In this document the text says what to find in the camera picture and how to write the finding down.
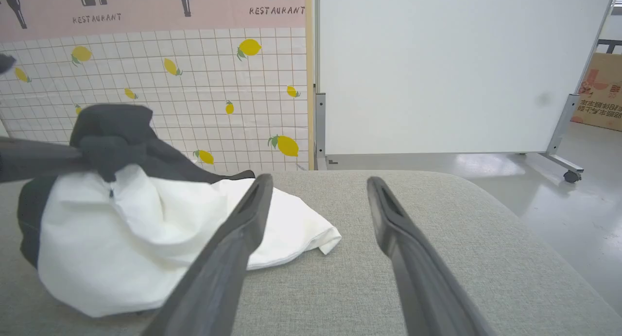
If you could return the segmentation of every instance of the grid pattern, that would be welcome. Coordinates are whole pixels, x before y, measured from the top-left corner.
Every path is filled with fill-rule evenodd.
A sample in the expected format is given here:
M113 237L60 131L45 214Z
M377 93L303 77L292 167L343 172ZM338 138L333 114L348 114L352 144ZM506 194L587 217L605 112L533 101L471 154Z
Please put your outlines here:
M238 46L249 38L262 49L240 60ZM73 64L76 46L91 58ZM0 43L0 52L15 57L28 78L17 70L0 76L0 117L12 137L66 144L76 105L136 104L153 110L160 139L210 172L309 169L304 28L87 35ZM164 59L182 74L167 72ZM290 96L288 86L300 95ZM298 157L269 145L275 135L294 139ZM196 159L195 150L210 152L214 164Z

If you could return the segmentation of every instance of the caster wheel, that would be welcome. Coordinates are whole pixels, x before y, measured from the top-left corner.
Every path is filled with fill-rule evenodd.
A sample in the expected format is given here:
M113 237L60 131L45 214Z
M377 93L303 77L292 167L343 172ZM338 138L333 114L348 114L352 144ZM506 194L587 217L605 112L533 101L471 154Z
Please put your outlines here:
M575 172L568 171L564 174L564 179L568 183L576 183L581 180L581 174L576 174Z

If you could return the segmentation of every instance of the gray floor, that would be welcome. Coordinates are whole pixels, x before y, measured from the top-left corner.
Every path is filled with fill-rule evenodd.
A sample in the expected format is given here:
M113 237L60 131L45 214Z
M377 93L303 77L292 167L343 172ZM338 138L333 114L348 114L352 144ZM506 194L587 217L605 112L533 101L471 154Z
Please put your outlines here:
M331 157L329 170L429 170L487 190L563 256L622 316L622 132L571 123L558 154L585 168L566 170L539 155L365 155Z

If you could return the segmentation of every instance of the white cloth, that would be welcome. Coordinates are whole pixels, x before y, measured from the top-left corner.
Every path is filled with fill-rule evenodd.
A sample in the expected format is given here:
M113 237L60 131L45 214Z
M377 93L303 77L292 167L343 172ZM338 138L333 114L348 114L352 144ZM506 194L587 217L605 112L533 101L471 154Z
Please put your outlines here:
M42 216L40 280L55 298L92 317L162 306L254 181L165 180L136 165L116 178L58 177ZM314 248L328 254L340 239L300 198L275 188L248 269L282 265Z

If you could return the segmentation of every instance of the yellow lemon print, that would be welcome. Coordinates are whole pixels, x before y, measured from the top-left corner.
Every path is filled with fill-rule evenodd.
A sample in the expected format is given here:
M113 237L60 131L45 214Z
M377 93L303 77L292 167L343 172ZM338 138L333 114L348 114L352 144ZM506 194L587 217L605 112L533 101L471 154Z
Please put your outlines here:
M275 135L268 139L268 146L270 143L273 145L273 148L276 148L278 145L278 149L286 156L298 156L298 144L294 139L290 137L286 137L285 135Z
M73 48L73 52L71 52L71 63L77 66L76 64L82 64L82 62L90 60L91 55L93 55L93 53L86 47L77 46Z
M26 83L30 83L33 81L30 77L28 77L26 72L23 72L20 68L15 68L15 75L18 79L20 79L20 81L24 81Z
M243 57L247 57L250 55L257 55L261 46L254 39L245 39L240 46L238 47L238 59L242 61Z
M231 103L231 101L227 100L227 106L225 107L225 111L227 112L227 115L231 115L233 114L233 104Z
M292 86L287 86L287 94L289 94L289 96L295 97L295 98L300 96L300 92L297 92L296 88L294 88Z
M214 164L214 156L212 156L209 152L203 150L196 150L194 155L201 159L204 163L209 163L211 165Z
M136 95L130 88L125 88L125 95L129 97L129 99L138 99L138 95Z
M173 61L170 60L170 59L164 59L164 68L171 75L182 75L182 73L184 73L180 69L178 69L177 66L175 65L175 63L173 63Z

